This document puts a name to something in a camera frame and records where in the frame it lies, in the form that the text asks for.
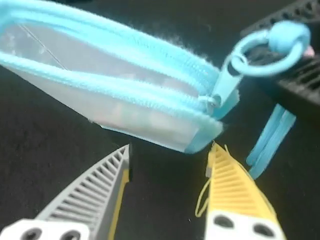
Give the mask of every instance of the screw hole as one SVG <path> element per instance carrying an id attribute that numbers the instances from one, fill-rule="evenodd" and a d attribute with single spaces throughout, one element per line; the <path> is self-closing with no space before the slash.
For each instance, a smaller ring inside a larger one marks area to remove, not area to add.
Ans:
<path id="1" fill-rule="evenodd" d="M 253 231 L 256 234 L 259 234 L 259 235 L 262 235 L 265 237 L 274 237 L 275 236 L 274 232 L 268 226 L 263 225 L 263 224 L 256 224 L 253 227 Z"/>
<path id="2" fill-rule="evenodd" d="M 311 10 L 312 11 L 312 4 L 310 2 L 308 2 L 305 7 L 308 9 L 308 10 Z"/>
<path id="3" fill-rule="evenodd" d="M 41 236 L 41 229 L 40 228 L 32 228 L 26 231 L 23 235 L 21 240 L 38 240 Z"/>
<path id="4" fill-rule="evenodd" d="M 232 229 L 234 227 L 234 223 L 228 217 L 223 215 L 216 216 L 213 223 L 227 229 Z"/>
<path id="5" fill-rule="evenodd" d="M 74 230 L 66 232 L 60 238 L 60 240 L 79 240 L 79 239 L 80 239 L 80 233 Z"/>
<path id="6" fill-rule="evenodd" d="M 282 17 L 283 17 L 283 19 L 286 19 L 286 20 L 290 19 L 290 16 L 289 16 L 289 14 L 287 12 L 284 12 L 282 14 Z"/>
<path id="7" fill-rule="evenodd" d="M 276 19 L 274 19 L 274 18 L 271 18 L 270 19 L 270 23 L 273 25 L 273 24 L 275 24 L 277 22 L 277 20 Z"/>
<path id="8" fill-rule="evenodd" d="M 301 15 L 301 11 L 300 11 L 299 8 L 296 8 L 296 9 L 294 10 L 294 13 L 295 13 L 296 15 Z"/>

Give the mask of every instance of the blue zipper pull tab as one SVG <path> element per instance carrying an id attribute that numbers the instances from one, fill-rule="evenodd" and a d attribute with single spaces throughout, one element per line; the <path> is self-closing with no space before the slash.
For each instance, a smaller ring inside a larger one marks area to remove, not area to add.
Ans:
<path id="1" fill-rule="evenodd" d="M 234 70 L 232 67 L 232 59 L 237 58 L 245 65 L 248 64 L 246 57 L 239 53 L 231 53 L 226 57 L 219 77 L 214 85 L 211 97 L 216 108 L 220 108 L 225 104 L 228 97 L 238 87 L 239 83 L 243 79 L 244 75 Z"/>

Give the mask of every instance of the pencil case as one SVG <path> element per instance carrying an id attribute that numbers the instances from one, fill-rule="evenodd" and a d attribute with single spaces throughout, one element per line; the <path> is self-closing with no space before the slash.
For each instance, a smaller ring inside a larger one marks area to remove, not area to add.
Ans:
<path id="1" fill-rule="evenodd" d="M 164 40 L 50 1 L 0 0 L 0 10 L 0 64 L 105 129 L 195 153 L 222 133 L 220 119 L 239 102 L 243 75 L 227 68 L 233 55 L 219 70 Z"/>

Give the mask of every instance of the black table surface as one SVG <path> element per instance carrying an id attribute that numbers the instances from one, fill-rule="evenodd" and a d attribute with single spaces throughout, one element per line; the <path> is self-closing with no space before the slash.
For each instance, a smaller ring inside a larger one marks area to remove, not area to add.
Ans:
<path id="1" fill-rule="evenodd" d="M 220 66 L 239 32 L 289 0 L 101 0 L 80 8 L 182 45 Z M 243 163 L 275 105 L 243 81 L 239 105 L 217 139 Z M 297 120 L 257 180 L 289 240 L 320 239 L 320 136 Z M 132 143 L 133 181 L 125 187 L 115 240 L 202 240 L 195 218 L 208 149 L 194 155 L 104 130 L 1 68 L 0 228 L 34 218 L 73 179 Z"/>

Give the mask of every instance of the blue rubber loop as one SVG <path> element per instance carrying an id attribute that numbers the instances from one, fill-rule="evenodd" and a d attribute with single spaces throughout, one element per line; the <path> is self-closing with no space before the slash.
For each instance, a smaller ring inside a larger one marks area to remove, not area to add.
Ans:
<path id="1" fill-rule="evenodd" d="M 243 38 L 233 52 L 245 54 L 259 45 L 268 44 L 271 51 L 286 55 L 278 62 L 264 66 L 244 64 L 238 57 L 231 60 L 235 70 L 245 76 L 268 77 L 282 73 L 295 65 L 310 44 L 311 33 L 307 26 L 292 21 L 280 21 L 270 30 L 254 32 Z"/>

